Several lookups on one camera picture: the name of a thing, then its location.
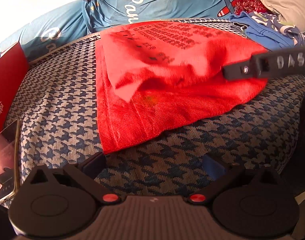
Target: black circular disc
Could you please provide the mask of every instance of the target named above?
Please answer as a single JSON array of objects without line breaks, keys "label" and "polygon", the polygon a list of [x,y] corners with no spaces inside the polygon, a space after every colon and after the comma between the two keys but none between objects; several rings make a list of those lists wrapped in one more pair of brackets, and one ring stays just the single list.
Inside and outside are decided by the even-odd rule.
[{"label": "black circular disc", "polygon": [[240,236],[276,237],[294,228],[299,206],[277,185],[248,185],[221,193],[214,200],[213,214],[225,228]]},{"label": "black circular disc", "polygon": [[19,192],[8,214],[11,224],[22,235],[52,238],[83,228],[93,219],[95,212],[95,201],[86,192],[41,183]]}]

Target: blue bedsheet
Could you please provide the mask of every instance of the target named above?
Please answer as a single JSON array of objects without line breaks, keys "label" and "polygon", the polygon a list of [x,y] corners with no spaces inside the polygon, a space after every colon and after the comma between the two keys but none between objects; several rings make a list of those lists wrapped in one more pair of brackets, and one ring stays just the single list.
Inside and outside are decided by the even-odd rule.
[{"label": "blue bedsheet", "polygon": [[77,0],[48,12],[0,43],[20,42],[28,61],[106,28],[171,18],[228,18],[235,0]]}]

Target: red box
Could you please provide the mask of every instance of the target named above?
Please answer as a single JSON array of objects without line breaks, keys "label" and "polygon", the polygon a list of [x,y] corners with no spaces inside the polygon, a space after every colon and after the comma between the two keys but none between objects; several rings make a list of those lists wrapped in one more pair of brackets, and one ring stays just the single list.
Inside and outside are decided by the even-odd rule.
[{"label": "red box", "polygon": [[29,64],[20,43],[15,43],[1,54],[0,131],[4,128],[8,111],[28,70]]}]

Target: red cloth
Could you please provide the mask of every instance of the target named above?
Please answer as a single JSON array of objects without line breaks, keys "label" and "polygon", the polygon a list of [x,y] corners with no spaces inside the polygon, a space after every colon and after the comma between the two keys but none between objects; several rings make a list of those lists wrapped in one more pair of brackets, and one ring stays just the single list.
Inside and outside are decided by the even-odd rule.
[{"label": "red cloth", "polygon": [[251,100],[267,80],[228,82],[221,68],[264,51],[238,35],[177,22],[136,23],[101,32],[96,89],[104,153]]},{"label": "red cloth", "polygon": [[235,14],[240,15],[242,11],[246,13],[269,12],[269,10],[263,5],[260,0],[236,0]]}]

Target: gold phone frame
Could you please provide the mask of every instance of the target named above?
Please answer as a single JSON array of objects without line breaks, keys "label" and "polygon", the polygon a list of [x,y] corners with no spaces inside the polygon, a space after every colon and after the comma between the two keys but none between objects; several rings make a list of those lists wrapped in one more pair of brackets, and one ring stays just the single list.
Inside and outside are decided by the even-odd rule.
[{"label": "gold phone frame", "polygon": [[16,121],[17,121],[17,127],[16,127],[15,143],[14,143],[14,189],[7,196],[4,196],[3,198],[0,199],[0,204],[3,204],[7,200],[12,199],[14,197],[14,195],[18,192],[19,187],[20,187],[20,179],[19,179],[19,143],[20,143],[21,120],[17,119],[14,122],[16,122]]}]

